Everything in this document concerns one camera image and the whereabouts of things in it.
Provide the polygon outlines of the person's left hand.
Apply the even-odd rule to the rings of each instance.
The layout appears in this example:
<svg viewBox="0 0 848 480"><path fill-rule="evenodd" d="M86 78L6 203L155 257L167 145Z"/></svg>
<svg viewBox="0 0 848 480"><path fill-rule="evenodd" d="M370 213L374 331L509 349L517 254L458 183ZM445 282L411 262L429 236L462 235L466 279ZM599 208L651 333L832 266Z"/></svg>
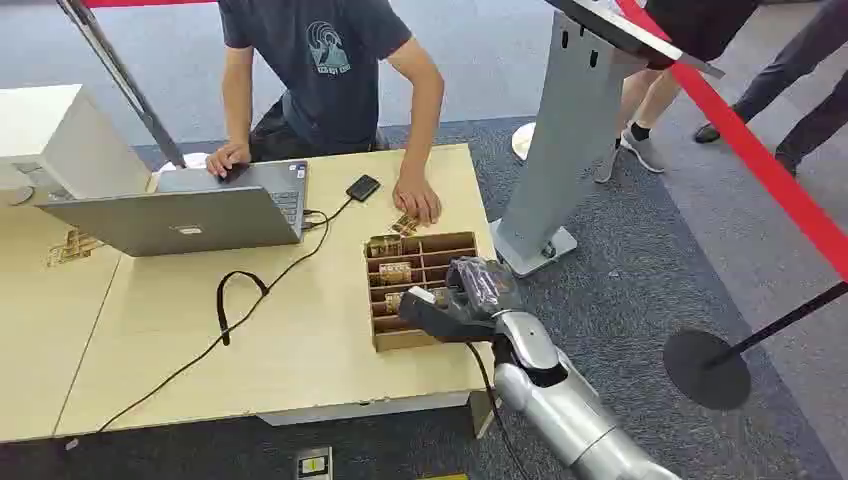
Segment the person's left hand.
<svg viewBox="0 0 848 480"><path fill-rule="evenodd" d="M421 172L402 171L393 189L393 200L398 210L421 225L435 224L442 213L438 195Z"/></svg>

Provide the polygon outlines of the person's right hand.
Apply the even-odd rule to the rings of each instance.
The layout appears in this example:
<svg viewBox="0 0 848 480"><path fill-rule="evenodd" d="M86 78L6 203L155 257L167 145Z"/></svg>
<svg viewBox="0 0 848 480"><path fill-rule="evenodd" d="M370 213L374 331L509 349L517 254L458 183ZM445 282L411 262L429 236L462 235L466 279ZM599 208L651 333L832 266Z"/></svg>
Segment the person's right hand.
<svg viewBox="0 0 848 480"><path fill-rule="evenodd" d="M229 142L206 158L206 170L219 179L226 179L234 170L249 164L251 161L248 143Z"/></svg>

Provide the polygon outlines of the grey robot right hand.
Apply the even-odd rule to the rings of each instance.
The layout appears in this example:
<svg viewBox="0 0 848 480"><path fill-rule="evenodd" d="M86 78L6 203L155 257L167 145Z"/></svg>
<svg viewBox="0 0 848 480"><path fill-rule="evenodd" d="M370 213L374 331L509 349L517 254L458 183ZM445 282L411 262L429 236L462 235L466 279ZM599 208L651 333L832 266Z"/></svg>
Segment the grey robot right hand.
<svg viewBox="0 0 848 480"><path fill-rule="evenodd" d="M412 287L403 293L399 317L443 343L490 341L497 317L524 309L510 270L496 260L463 256L453 259L446 287L438 298Z"/></svg>

